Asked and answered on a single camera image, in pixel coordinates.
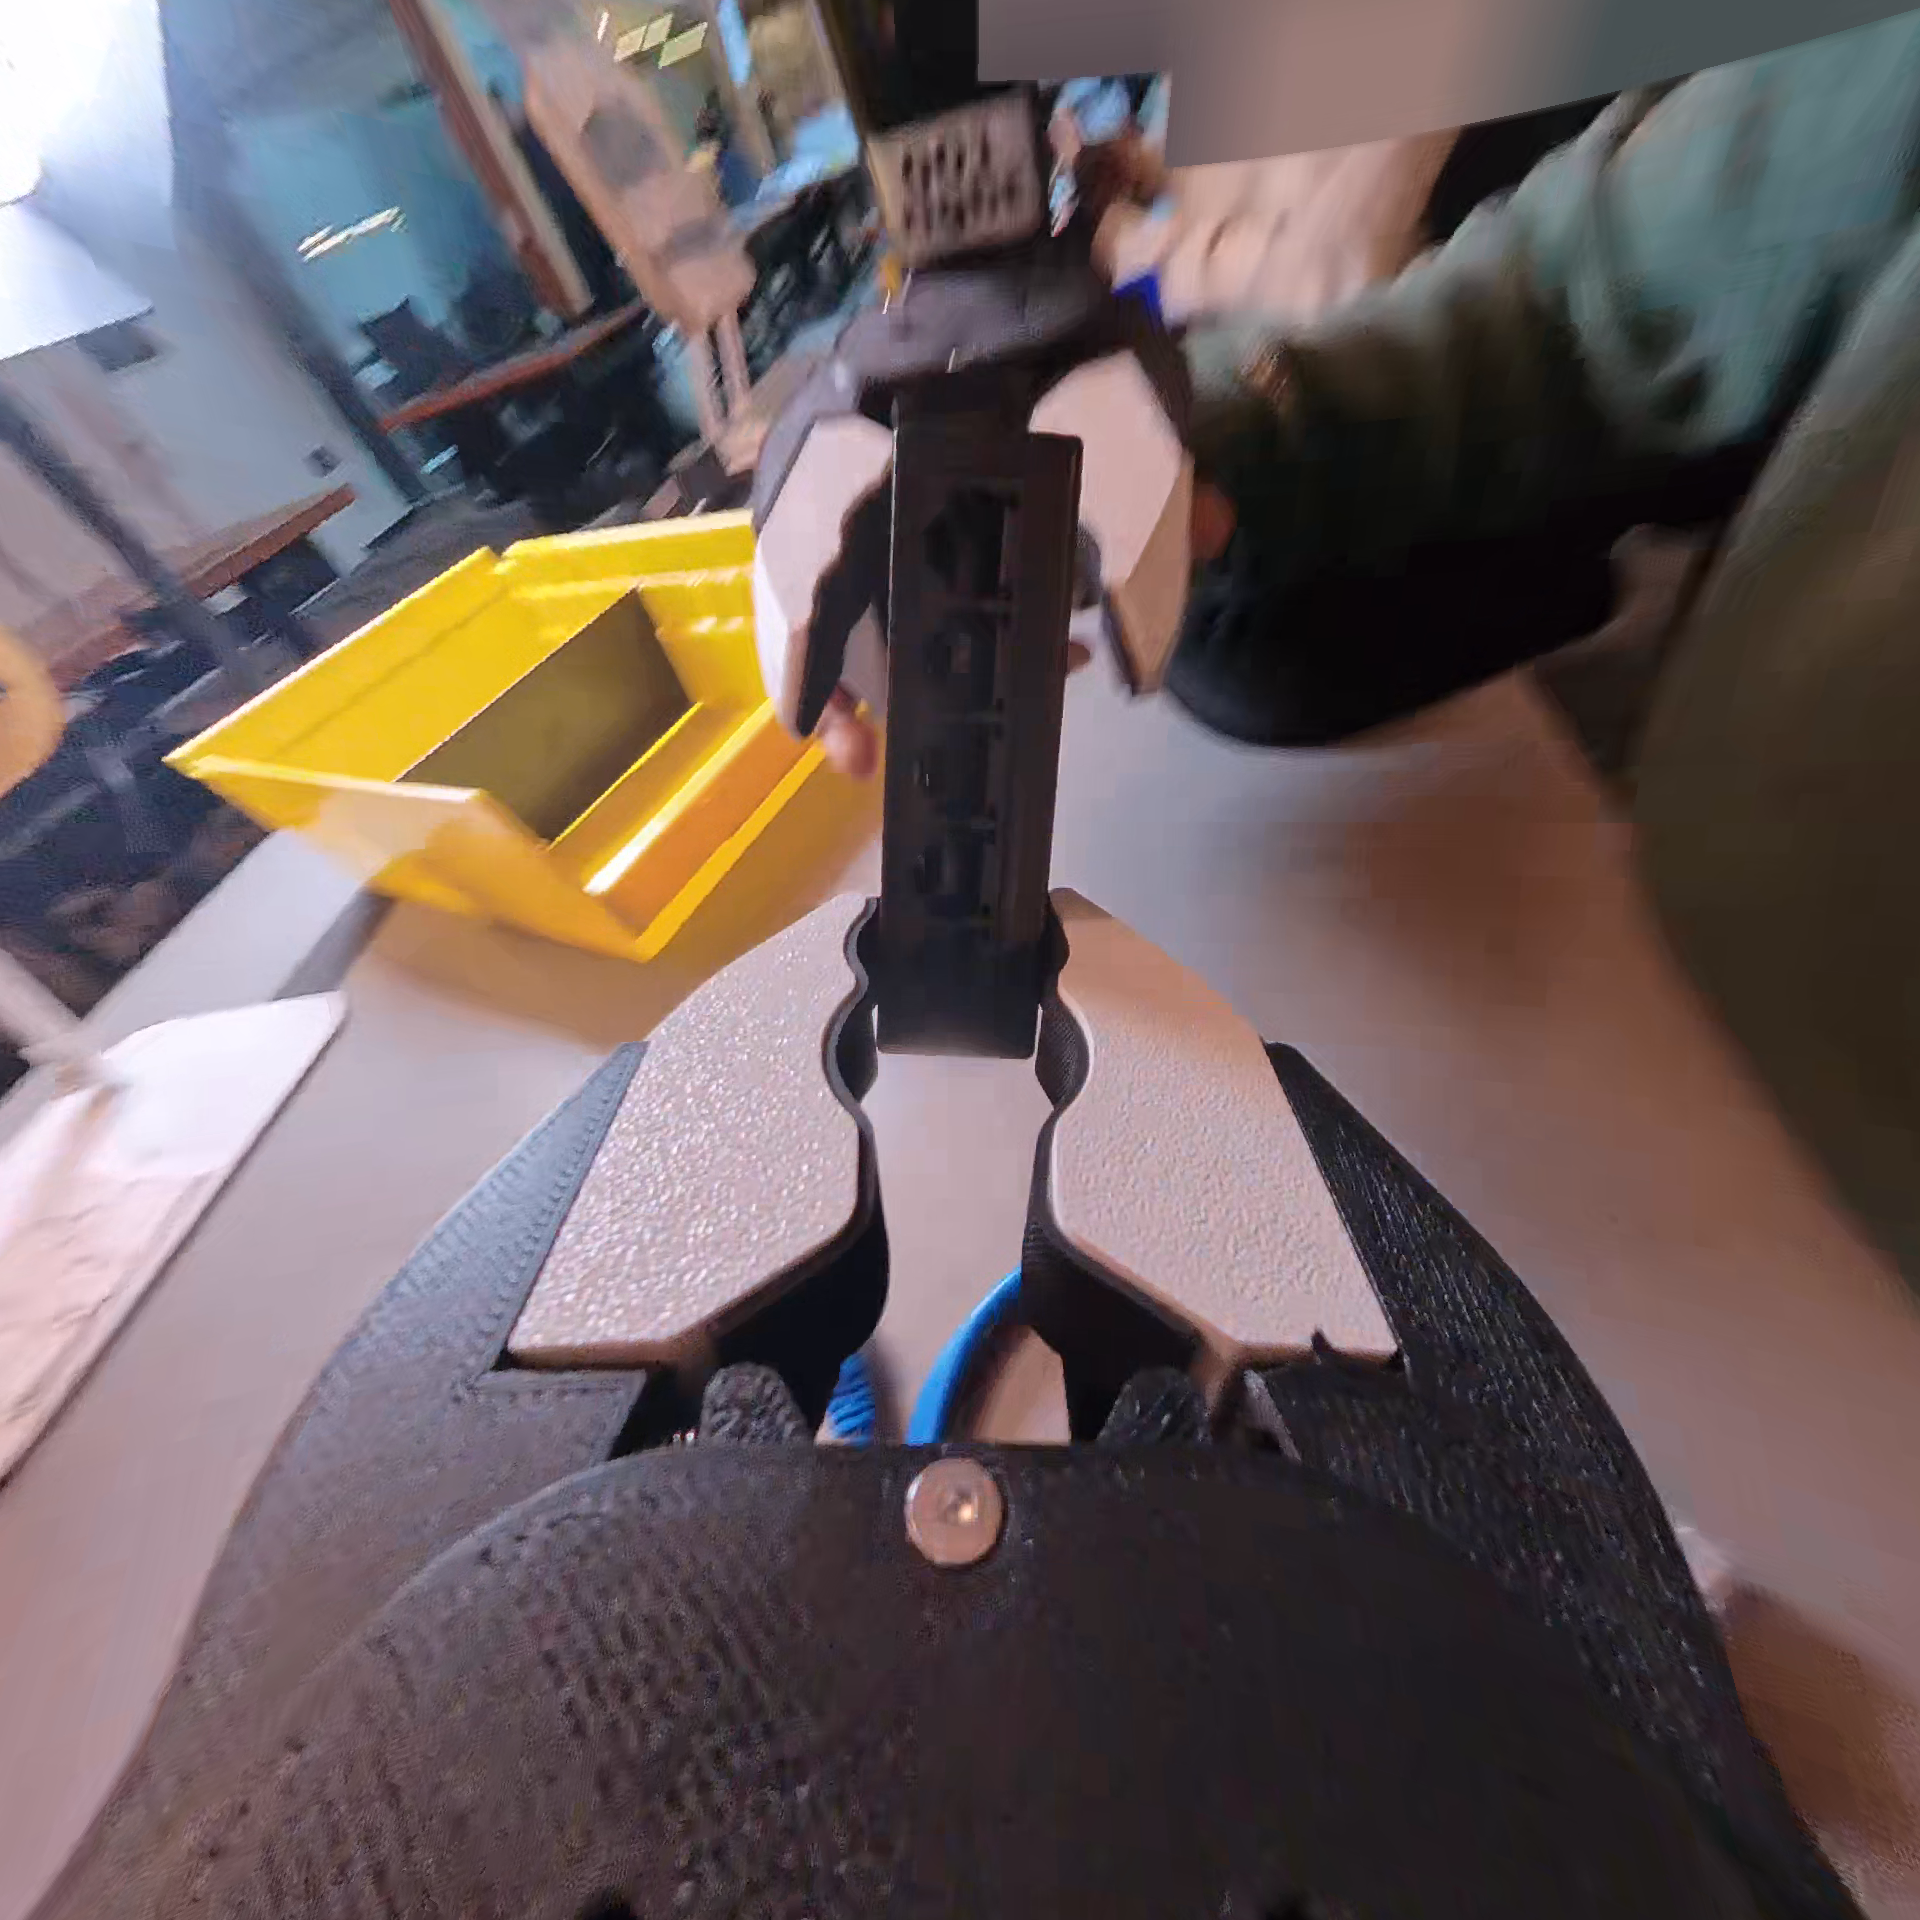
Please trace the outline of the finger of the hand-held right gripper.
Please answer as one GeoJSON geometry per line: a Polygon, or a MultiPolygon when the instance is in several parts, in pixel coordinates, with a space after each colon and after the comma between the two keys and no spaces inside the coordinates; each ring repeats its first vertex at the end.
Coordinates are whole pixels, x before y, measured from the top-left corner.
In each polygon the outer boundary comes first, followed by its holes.
{"type": "Polygon", "coordinates": [[[845,643],[878,588],[871,566],[845,569],[858,513],[878,505],[888,531],[892,429],[828,413],[801,429],[782,465],[762,459],[755,489],[755,641],[779,729],[816,731],[842,683],[845,643]]]}
{"type": "Polygon", "coordinates": [[[1065,371],[1031,429],[1079,448],[1068,633],[1102,643],[1131,695],[1158,695],[1191,581],[1191,453],[1135,351],[1065,371]]]}

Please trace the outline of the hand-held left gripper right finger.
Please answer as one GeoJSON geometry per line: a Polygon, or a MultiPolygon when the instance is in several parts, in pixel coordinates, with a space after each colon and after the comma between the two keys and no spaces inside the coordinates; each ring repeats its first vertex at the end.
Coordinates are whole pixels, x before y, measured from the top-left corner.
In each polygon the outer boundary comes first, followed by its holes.
{"type": "Polygon", "coordinates": [[[1035,1071],[1035,1322],[1062,1362],[1194,1381],[1396,1336],[1256,1028],[1061,886],[1035,1071]]]}

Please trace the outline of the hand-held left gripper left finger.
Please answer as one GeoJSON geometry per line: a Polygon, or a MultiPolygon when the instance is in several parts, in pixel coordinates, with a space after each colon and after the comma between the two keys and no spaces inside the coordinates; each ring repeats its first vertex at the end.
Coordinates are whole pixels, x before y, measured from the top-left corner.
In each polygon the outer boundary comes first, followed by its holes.
{"type": "Polygon", "coordinates": [[[874,911],[832,898],[659,1019],[506,1336],[518,1368],[835,1375],[878,1332],[874,911]]]}

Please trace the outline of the black network switch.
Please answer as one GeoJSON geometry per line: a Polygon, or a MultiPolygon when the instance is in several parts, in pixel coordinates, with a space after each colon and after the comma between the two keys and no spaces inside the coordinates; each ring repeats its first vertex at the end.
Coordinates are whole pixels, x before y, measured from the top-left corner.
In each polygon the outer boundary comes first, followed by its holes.
{"type": "Polygon", "coordinates": [[[881,898],[864,932],[884,1055],[1036,1046],[1078,502],[1072,438],[896,421],[881,898]]]}

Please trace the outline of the person's right forearm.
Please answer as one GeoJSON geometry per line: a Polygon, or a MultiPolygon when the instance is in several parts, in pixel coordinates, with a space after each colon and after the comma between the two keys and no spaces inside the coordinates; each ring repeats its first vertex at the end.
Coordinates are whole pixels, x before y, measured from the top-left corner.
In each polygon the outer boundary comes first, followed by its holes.
{"type": "Polygon", "coordinates": [[[1621,348],[1666,328],[1588,343],[1522,256],[1445,255],[1315,326],[1191,328],[1169,701],[1235,743],[1321,748],[1591,638],[1621,538],[1728,516],[1812,383],[1788,343],[1758,408],[1715,421],[1704,355],[1631,381],[1621,348]]]}

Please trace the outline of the wooden standing desk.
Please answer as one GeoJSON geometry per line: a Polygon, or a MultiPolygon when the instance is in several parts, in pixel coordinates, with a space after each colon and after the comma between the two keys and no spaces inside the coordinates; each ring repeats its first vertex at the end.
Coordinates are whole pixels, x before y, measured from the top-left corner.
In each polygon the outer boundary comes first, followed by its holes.
{"type": "MultiPolygon", "coordinates": [[[[334,482],[268,513],[232,522],[206,541],[171,545],[159,556],[174,569],[186,588],[209,596],[224,588],[236,588],[259,566],[309,543],[314,531],[346,513],[354,502],[356,489],[352,482],[334,482]]],[[[78,595],[52,601],[38,611],[25,609],[16,582],[2,581],[2,625],[55,655],[78,648],[84,633],[105,632],[122,615],[149,602],[152,592],[125,571],[108,571],[78,595]]]]}
{"type": "Polygon", "coordinates": [[[594,355],[646,333],[649,322],[654,322],[651,306],[629,301],[598,319],[552,333],[536,348],[522,348],[484,371],[441,383],[376,411],[376,429],[386,438],[435,429],[458,439],[469,431],[472,418],[485,418],[501,402],[535,398],[558,381],[582,371],[594,355]]]}

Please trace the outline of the yellow plastic bin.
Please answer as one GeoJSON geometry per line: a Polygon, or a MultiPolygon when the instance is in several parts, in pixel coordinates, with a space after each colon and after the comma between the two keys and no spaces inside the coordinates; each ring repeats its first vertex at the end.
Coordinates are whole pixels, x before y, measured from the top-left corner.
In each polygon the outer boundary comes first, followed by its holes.
{"type": "Polygon", "coordinates": [[[759,686],[746,512],[481,545],[165,766],[375,893],[622,963],[759,939],[878,825],[759,686]]]}

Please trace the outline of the white flat sheet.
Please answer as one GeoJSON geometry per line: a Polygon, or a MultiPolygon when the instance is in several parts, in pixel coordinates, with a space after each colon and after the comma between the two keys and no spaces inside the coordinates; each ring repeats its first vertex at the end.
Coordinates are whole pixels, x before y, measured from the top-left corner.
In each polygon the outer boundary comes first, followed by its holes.
{"type": "Polygon", "coordinates": [[[339,991],[132,1031],[2,1142],[2,1478],[38,1449],[349,1013],[339,991]]]}

